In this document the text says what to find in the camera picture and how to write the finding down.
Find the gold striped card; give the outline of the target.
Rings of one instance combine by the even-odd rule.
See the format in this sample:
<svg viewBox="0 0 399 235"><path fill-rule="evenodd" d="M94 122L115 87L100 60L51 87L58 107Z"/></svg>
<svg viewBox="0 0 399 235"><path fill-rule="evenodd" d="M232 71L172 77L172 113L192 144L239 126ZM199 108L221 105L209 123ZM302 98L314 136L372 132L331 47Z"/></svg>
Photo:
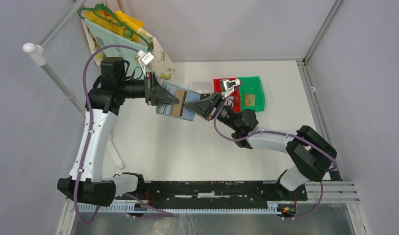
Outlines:
<svg viewBox="0 0 399 235"><path fill-rule="evenodd" d="M178 99L179 103L173 106L171 116L181 117L183 115L184 103L187 98L187 92L184 90L177 90L175 96Z"/></svg>

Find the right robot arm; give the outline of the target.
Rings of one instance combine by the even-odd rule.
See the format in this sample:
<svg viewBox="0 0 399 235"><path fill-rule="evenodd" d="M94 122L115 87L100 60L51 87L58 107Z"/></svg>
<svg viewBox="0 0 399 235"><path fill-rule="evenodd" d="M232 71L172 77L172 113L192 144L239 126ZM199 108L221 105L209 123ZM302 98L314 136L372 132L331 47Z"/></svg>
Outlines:
<svg viewBox="0 0 399 235"><path fill-rule="evenodd" d="M198 101L188 102L185 108L216 126L221 122L233 130L231 136L216 132L240 148L268 149L288 154L294 166L278 179L275 194L281 200L289 199L295 190L310 181L321 182L326 173L337 169L337 151L312 127L303 125L296 131L277 131L258 126L254 110L239 112L226 106L220 93Z"/></svg>

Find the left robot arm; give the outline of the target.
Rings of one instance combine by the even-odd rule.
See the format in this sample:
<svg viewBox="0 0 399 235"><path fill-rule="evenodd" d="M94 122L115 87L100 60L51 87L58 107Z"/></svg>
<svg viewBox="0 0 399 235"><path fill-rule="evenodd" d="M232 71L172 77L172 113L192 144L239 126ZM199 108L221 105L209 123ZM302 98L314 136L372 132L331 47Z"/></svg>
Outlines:
<svg viewBox="0 0 399 235"><path fill-rule="evenodd" d="M151 106L178 104L179 100L165 90L154 72L148 72L144 79L127 76L129 66L122 57L104 58L101 75L88 92L85 128L75 163L68 177L57 182L57 189L75 202L108 207L124 193L136 200L146 193L141 174L103 177L107 142L127 98L142 98Z"/></svg>

